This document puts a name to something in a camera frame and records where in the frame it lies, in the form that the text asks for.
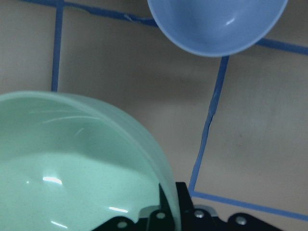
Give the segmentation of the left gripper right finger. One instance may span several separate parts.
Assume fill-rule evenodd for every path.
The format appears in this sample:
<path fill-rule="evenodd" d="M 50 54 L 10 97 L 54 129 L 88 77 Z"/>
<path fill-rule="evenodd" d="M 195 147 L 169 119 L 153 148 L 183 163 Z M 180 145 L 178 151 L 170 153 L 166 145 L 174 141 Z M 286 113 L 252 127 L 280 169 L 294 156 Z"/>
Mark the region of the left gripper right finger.
<path fill-rule="evenodd" d="M 183 231 L 279 231 L 280 229 L 247 213 L 235 213 L 227 221 L 208 206 L 195 206 L 185 182 L 176 182 Z"/>

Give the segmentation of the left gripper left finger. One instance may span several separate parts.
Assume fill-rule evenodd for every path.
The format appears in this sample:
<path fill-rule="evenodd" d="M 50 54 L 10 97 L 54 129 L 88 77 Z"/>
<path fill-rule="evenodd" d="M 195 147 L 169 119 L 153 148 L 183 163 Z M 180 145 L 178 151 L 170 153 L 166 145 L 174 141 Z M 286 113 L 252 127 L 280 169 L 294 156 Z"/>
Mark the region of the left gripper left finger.
<path fill-rule="evenodd" d="M 141 217 L 137 222 L 117 216 L 99 225 L 94 231 L 174 231 L 175 221 L 171 213 L 167 197 L 159 184 L 159 206 L 150 211 L 148 216 Z"/>

